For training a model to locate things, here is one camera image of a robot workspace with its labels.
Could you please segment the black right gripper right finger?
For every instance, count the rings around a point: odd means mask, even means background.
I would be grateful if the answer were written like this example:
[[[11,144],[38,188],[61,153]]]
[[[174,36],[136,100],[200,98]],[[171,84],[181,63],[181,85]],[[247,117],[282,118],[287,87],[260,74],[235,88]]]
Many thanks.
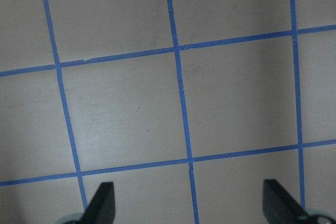
[[[268,223],[308,222],[308,213],[276,179],[265,179],[262,190],[263,214]]]

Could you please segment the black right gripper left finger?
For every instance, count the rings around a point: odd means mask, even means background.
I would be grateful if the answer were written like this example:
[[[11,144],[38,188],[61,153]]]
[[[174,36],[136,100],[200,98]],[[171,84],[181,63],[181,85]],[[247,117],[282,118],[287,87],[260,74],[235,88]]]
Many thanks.
[[[80,223],[113,224],[116,216],[115,203],[113,182],[101,183],[81,216]]]

